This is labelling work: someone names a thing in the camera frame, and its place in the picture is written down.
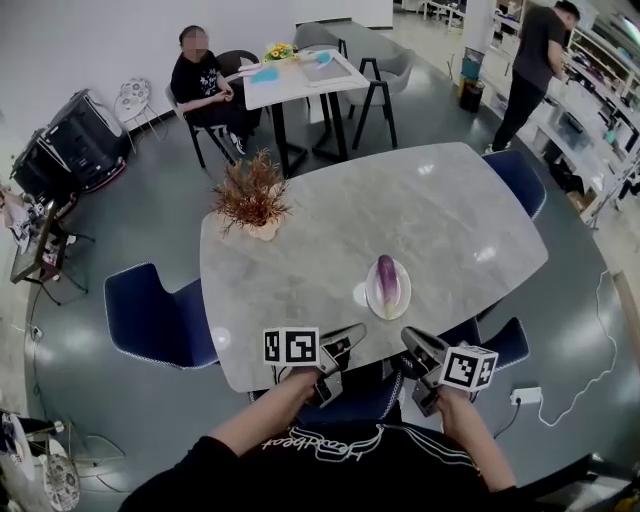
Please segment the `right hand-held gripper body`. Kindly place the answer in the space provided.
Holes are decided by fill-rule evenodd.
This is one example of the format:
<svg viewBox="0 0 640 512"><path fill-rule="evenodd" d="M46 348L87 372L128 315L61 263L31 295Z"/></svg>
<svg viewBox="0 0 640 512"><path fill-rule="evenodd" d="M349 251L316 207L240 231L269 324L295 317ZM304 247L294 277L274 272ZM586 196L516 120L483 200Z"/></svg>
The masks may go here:
<svg viewBox="0 0 640 512"><path fill-rule="evenodd" d="M490 385L498 353L479 346L452 346L447 350L424 350L424 371L415 371L412 399L425 417L436 412L438 388L447 386L469 394Z"/></svg>

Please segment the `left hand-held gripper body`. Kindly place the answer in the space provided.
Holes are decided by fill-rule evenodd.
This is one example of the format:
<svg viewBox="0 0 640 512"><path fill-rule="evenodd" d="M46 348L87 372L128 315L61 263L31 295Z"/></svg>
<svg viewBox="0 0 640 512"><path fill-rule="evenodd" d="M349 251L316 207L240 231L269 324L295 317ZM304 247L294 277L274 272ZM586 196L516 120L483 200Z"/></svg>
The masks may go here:
<svg viewBox="0 0 640 512"><path fill-rule="evenodd" d="M324 408L342 392L342 373L353 349L353 327L320 334L313 327L280 327L263 331L263 361L274 369L275 383L294 367L314 366L322 376L315 384L312 404Z"/></svg>

